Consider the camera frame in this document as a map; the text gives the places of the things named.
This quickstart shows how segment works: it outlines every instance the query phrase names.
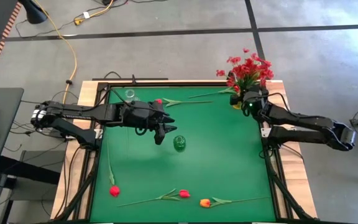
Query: yellow cable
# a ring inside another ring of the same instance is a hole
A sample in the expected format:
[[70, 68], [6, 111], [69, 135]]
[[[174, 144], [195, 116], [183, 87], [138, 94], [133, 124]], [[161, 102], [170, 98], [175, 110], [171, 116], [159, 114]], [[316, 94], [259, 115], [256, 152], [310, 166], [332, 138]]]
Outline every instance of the yellow cable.
[[[57, 29], [55, 23], [53, 22], [53, 20], [49, 17], [49, 15], [47, 14], [47, 12], [45, 11], [45, 9], [41, 6], [41, 4], [38, 2], [38, 0], [34, 0], [35, 3], [37, 3], [37, 5], [41, 8], [42, 12], [44, 12], [44, 14], [48, 17], [49, 21], [52, 23], [53, 27], [55, 28], [57, 34], [59, 35], [59, 38], [61, 38], [62, 40], [64, 40], [67, 45], [70, 47], [71, 49], [71, 52], [73, 52], [73, 55], [74, 55], [74, 70], [73, 70], [73, 73], [71, 74], [69, 80], [71, 81], [74, 76], [75, 76], [75, 72], [77, 71], [77, 56], [75, 55], [75, 51], [73, 49], [73, 47], [71, 46], [71, 44], [60, 34], [59, 30]], [[70, 86], [70, 84], [66, 84], [66, 90], [65, 90], [65, 94], [63, 96], [63, 103], [66, 102], [66, 95], [67, 95], [67, 90], [68, 90], [68, 87]]]
[[[114, 2], [114, 0], [111, 0], [111, 1], [110, 1], [110, 4], [109, 4], [106, 8], [104, 8], [104, 9], [103, 9], [102, 11], [100, 11], [100, 12], [95, 12], [94, 14], [90, 15], [89, 18], [92, 18], [92, 17], [94, 17], [94, 16], [97, 16], [97, 15], [100, 15], [100, 14], [105, 13], [105, 12], [110, 8], [110, 6], [112, 5], [113, 2]], [[74, 19], [74, 23], [75, 23], [76, 25], [80, 25], [83, 21], [85, 21], [85, 19]]]

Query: wooden table frame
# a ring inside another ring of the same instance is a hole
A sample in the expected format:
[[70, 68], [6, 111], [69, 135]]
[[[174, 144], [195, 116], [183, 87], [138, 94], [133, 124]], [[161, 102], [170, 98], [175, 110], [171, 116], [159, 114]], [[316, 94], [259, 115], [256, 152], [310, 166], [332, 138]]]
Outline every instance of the wooden table frame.
[[[153, 85], [193, 85], [198, 86], [209, 83], [210, 85], [224, 85], [224, 80], [137, 80], [139, 86], [153, 86]], [[101, 93], [104, 91], [104, 87], [108, 85], [114, 86], [131, 86], [133, 85], [132, 80], [98, 80], [98, 81], [85, 81], [82, 84], [80, 96], [78, 99], [78, 105], [94, 106], [95, 103], [100, 99]], [[284, 84], [280, 80], [272, 80], [267, 82], [267, 89], [271, 93], [281, 93], [286, 101], [287, 96], [284, 89]], [[270, 96], [269, 101], [276, 104], [277, 106], [284, 107], [284, 103], [279, 95]], [[83, 129], [88, 129], [94, 124], [90, 121], [77, 120], [73, 122], [75, 125]], [[284, 125], [286, 128], [292, 128], [289, 125]], [[287, 142], [287, 146], [290, 146], [297, 152], [301, 153], [299, 144], [297, 142]], [[78, 148], [79, 144], [76, 141], [70, 141], [67, 145], [66, 150], [66, 174], [69, 172], [69, 164], [72, 163], [71, 176], [70, 176], [70, 187], [67, 191], [66, 199], [68, 202], [72, 200], [74, 195], [78, 191], [78, 187], [84, 181], [85, 176], [89, 174], [91, 166], [94, 162], [95, 152], [86, 152], [85, 150], [79, 150], [73, 155]], [[313, 198], [309, 187], [308, 178], [305, 171], [305, 166], [302, 159], [294, 152], [288, 151], [285, 147], [280, 151], [275, 151], [274, 156], [271, 157], [273, 168], [278, 173], [279, 177], [284, 180], [283, 182], [287, 186], [289, 192], [293, 195], [295, 200], [302, 206], [303, 210], [316, 217], [316, 210], [314, 208]], [[275, 196], [277, 202], [275, 206], [276, 217], [278, 218], [291, 218], [293, 212], [291, 212], [288, 202], [283, 198], [281, 191], [275, 184], [271, 184], [272, 195]], [[92, 198], [90, 194], [90, 187], [86, 189], [83, 194], [80, 205], [78, 205], [75, 211], [71, 214], [69, 219], [88, 219], [89, 213], [87, 212], [88, 204]], [[60, 175], [60, 180], [56, 192], [55, 201], [51, 212], [51, 218], [57, 216], [59, 208], [62, 206], [65, 198], [65, 180], [63, 175]]]

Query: wooden edge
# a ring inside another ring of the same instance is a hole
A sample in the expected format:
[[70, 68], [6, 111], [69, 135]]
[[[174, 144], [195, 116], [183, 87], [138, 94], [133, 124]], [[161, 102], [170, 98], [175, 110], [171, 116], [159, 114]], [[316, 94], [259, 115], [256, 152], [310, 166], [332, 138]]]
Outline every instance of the wooden edge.
[[[137, 83], [225, 83], [225, 80], [139, 80]], [[95, 104], [95, 98], [97, 94], [98, 84], [99, 83], [115, 83], [115, 84], [126, 84], [132, 83], [132, 80], [100, 80], [100, 81], [83, 81], [80, 97], [78, 99], [79, 105], [93, 106]], [[287, 101], [287, 96], [285, 94], [284, 84], [281, 80], [271, 80], [267, 82], [267, 89], [270, 93], [281, 93], [285, 100]], [[278, 106], [284, 107], [283, 101], [280, 96], [271, 96], [269, 100], [272, 103], [275, 103]], [[74, 124], [81, 128], [89, 128], [90, 122], [83, 120], [74, 120]], [[300, 153], [299, 144], [295, 142], [289, 142], [287, 144], [294, 150]], [[68, 175], [68, 165], [70, 164], [73, 154], [78, 147], [76, 141], [69, 142], [66, 149], [66, 175]], [[294, 153], [282, 149], [280, 151], [282, 157], [282, 164], [284, 168], [284, 174], [287, 181], [287, 187], [291, 194], [294, 196], [296, 201], [304, 208], [304, 210], [311, 216], [316, 217], [316, 210], [314, 208], [313, 198], [311, 196], [311, 191], [309, 187], [308, 178], [306, 176], [305, 166], [303, 161]], [[72, 199], [75, 193], [78, 190], [78, 184], [80, 182], [81, 169], [83, 165], [85, 151], [80, 150], [77, 152], [77, 155], [73, 161], [73, 168], [71, 170], [71, 180], [70, 180], [70, 189], [68, 189], [68, 201]], [[91, 159], [87, 167], [87, 173], [91, 169], [91, 165], [94, 162], [94, 153], [91, 154]], [[283, 202], [283, 197], [280, 191], [276, 188], [280, 213], [285, 214], [285, 207]], [[64, 198], [64, 178], [63, 175], [60, 176], [55, 201], [53, 203], [53, 208], [51, 212], [51, 218], [55, 218], [60, 205], [63, 203]], [[85, 218], [87, 203], [88, 203], [89, 188], [84, 193], [84, 196], [81, 201], [80, 215], [79, 218]]]
[[[95, 98], [98, 90], [98, 83], [93, 82], [83, 82], [80, 92], [80, 97], [78, 98], [78, 104], [79, 105], [85, 105], [85, 106], [93, 106], [95, 104]], [[79, 126], [80, 128], [89, 128], [91, 123], [90, 121], [84, 121], [84, 120], [77, 120], [75, 119], [73, 124]], [[82, 165], [84, 161], [85, 156], [85, 150], [80, 149], [73, 161], [72, 169], [71, 169], [71, 177], [70, 180], [68, 180], [68, 171], [69, 171], [69, 165], [70, 162], [73, 160], [73, 155], [76, 149], [78, 148], [79, 144], [77, 141], [70, 141], [67, 144], [66, 148], [66, 158], [65, 158], [65, 166], [62, 167], [62, 172], [60, 175], [59, 184], [56, 191], [55, 201], [53, 203], [52, 212], [51, 212], [51, 218], [55, 218], [56, 214], [60, 208], [60, 206], [63, 203], [64, 194], [65, 194], [65, 180], [63, 171], [64, 168], [66, 170], [66, 178], [67, 181], [70, 181], [70, 188], [68, 189], [68, 202], [71, 201], [71, 199], [74, 197], [78, 190], [78, 184], [80, 183], [80, 175], [82, 171]]]
[[[285, 101], [287, 102], [287, 106], [289, 107], [283, 82], [267, 82], [267, 89], [269, 90], [270, 94], [281, 93], [284, 96]], [[276, 104], [277, 106], [281, 106], [283, 108], [285, 107], [280, 95], [270, 96], [269, 101]], [[283, 127], [287, 129], [291, 128], [290, 125], [283, 125]], [[296, 152], [299, 152], [301, 154], [300, 147], [297, 142], [287, 142], [285, 143], [285, 145], [291, 147]], [[280, 150], [280, 155], [288, 190], [307, 214], [311, 215], [312, 217], [317, 217], [316, 209], [314, 207], [314, 202], [309, 187], [308, 177], [306, 175], [305, 165], [302, 161], [302, 158], [295, 152], [292, 152], [290, 149], [287, 149], [285, 146], [282, 146]], [[278, 189], [277, 186], [275, 186], [275, 188], [276, 193], [278, 195], [278, 204], [281, 216], [282, 218], [286, 218], [287, 214], [285, 212], [283, 195], [281, 194], [281, 191]]]

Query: orange tulip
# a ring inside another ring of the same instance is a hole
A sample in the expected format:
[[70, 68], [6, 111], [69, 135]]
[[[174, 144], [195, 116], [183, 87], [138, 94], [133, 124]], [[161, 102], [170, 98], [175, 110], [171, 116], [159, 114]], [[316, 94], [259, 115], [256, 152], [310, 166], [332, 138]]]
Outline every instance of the orange tulip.
[[200, 200], [201, 207], [209, 208], [211, 206], [211, 201], [209, 199], [202, 199]]

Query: green glass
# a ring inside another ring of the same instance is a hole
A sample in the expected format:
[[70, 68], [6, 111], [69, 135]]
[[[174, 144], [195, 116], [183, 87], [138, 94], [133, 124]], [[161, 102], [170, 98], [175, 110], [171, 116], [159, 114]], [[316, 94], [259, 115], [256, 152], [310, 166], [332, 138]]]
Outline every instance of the green glass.
[[186, 139], [183, 136], [176, 136], [173, 139], [173, 147], [177, 152], [183, 152], [186, 148]]

